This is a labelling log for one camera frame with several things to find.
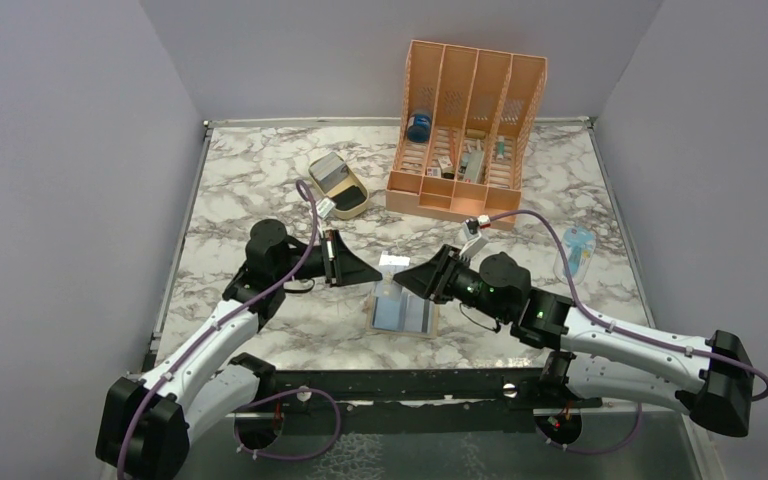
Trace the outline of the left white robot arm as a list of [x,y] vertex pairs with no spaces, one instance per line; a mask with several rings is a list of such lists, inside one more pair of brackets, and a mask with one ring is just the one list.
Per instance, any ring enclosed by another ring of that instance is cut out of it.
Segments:
[[309,244],[276,219],[250,231],[246,259],[210,317],[165,361],[108,390],[96,457],[135,479],[172,479],[192,444],[222,417],[245,405],[266,408],[274,384],[262,366],[227,365],[230,355],[275,316],[291,280],[324,279],[329,287],[378,282],[381,273],[342,241],[336,230]]

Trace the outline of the beige leather card holder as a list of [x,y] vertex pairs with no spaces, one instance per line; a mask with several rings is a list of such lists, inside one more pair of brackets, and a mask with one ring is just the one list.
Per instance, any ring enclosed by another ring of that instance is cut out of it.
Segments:
[[366,311],[366,329],[371,332],[419,338],[438,335],[438,306],[393,282],[374,284]]

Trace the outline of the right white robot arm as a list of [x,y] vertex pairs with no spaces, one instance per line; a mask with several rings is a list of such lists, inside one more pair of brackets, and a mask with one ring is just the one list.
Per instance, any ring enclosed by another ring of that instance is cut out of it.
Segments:
[[445,245],[431,260],[394,275],[411,293],[437,304],[452,300],[502,325],[520,342],[551,351],[537,380],[539,398],[616,398],[687,415],[725,436],[749,431],[755,375],[740,338],[657,331],[584,310],[572,299],[531,285],[529,270],[505,253],[477,270]]

